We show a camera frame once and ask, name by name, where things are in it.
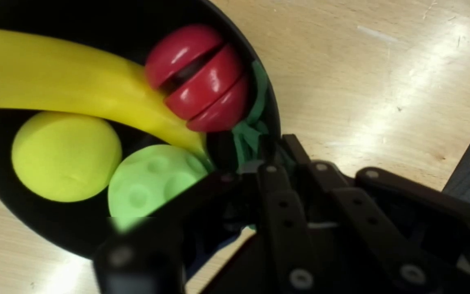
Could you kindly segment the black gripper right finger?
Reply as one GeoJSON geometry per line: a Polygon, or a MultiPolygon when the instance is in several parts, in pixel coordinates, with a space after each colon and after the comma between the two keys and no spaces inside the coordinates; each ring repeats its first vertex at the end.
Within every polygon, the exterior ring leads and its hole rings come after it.
{"type": "Polygon", "coordinates": [[[469,203],[381,168],[348,178],[294,136],[281,149],[296,163],[320,291],[470,294],[469,203]]]}

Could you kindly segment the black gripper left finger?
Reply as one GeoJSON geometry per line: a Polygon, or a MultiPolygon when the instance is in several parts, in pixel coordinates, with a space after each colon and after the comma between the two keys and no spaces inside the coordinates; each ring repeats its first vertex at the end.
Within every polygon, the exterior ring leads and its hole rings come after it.
{"type": "Polygon", "coordinates": [[[263,235],[281,294],[315,294],[315,250],[297,191],[280,163],[258,168],[263,235]]]}

